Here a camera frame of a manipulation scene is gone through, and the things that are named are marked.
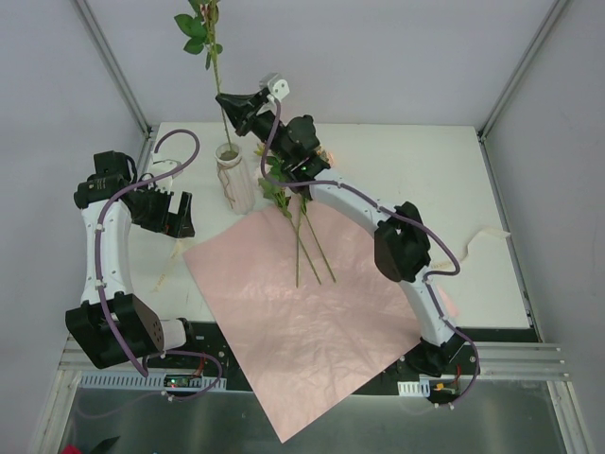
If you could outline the pink flowers with green leaves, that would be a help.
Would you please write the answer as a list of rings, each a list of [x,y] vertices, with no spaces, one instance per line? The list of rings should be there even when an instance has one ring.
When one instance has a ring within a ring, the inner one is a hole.
[[[257,149],[254,152],[259,158],[262,158],[265,151],[265,143],[258,143]],[[268,157],[266,159],[266,163],[261,166],[261,170],[265,170],[265,172],[270,175],[274,180],[279,182],[285,181],[285,175],[281,170],[281,164],[283,160],[278,158],[276,155],[272,154],[272,152],[268,151]],[[330,263],[323,251],[323,248],[320,245],[320,242],[317,238],[316,232],[313,228],[311,220],[307,214],[307,201],[308,199],[302,195],[296,195],[291,190],[281,187],[277,184],[269,182],[262,175],[262,171],[260,172],[261,176],[257,178],[258,185],[262,191],[263,198],[271,201],[275,207],[279,210],[279,212],[289,221],[289,224],[295,233],[296,237],[296,268],[295,268],[295,285],[299,286],[301,280],[301,265],[300,265],[300,251],[302,250],[312,272],[314,273],[316,280],[321,285],[320,276],[317,272],[317,269],[311,259],[306,247],[303,244],[301,237],[301,228],[303,225],[303,219],[306,221],[307,226],[311,232],[311,235],[316,243],[317,248],[320,251],[321,258],[324,262],[324,265],[327,267],[328,272],[334,283],[337,282],[336,276],[330,266]],[[296,216],[292,215],[292,211],[290,210],[290,204],[292,200],[298,200],[299,208]]]

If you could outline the single pink rose stem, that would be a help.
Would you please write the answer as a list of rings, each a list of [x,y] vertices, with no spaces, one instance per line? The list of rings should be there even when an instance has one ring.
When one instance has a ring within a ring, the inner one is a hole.
[[[186,37],[183,51],[189,55],[205,55],[204,67],[213,75],[216,95],[221,94],[219,56],[223,46],[217,40],[219,2],[215,0],[189,0],[191,13],[174,16],[179,31]]]

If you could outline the purple wrapping paper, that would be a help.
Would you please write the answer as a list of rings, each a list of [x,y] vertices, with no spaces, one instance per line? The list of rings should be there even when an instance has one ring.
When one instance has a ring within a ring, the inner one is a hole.
[[[295,234],[274,207],[189,249],[185,263],[281,441],[380,374],[421,333],[372,238],[308,206]]]

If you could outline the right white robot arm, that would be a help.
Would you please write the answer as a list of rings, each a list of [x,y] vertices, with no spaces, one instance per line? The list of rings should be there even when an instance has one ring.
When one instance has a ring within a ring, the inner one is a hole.
[[[438,245],[448,257],[453,253],[424,224],[413,203],[388,207],[347,182],[320,157],[313,117],[306,114],[283,123],[281,108],[269,107],[277,101],[266,89],[216,96],[235,133],[251,133],[263,143],[260,169],[265,182],[336,210],[372,237],[376,268],[400,285],[421,329],[419,343],[405,355],[407,365],[433,377],[447,373],[458,364],[468,338],[447,315],[433,286],[439,271],[430,266],[430,248]]]

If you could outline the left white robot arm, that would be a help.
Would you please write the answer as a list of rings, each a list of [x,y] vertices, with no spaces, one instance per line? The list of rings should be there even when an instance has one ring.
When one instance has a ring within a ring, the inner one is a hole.
[[[98,369],[164,351],[178,367],[191,367],[200,349],[193,326],[185,318],[160,319],[135,295],[128,239],[133,225],[177,239],[193,237],[192,196],[182,193],[172,213],[172,193],[149,185],[130,188],[137,173],[127,154],[105,151],[94,162],[94,173],[74,194],[86,230],[86,281],[79,307],[65,314],[66,327]]]

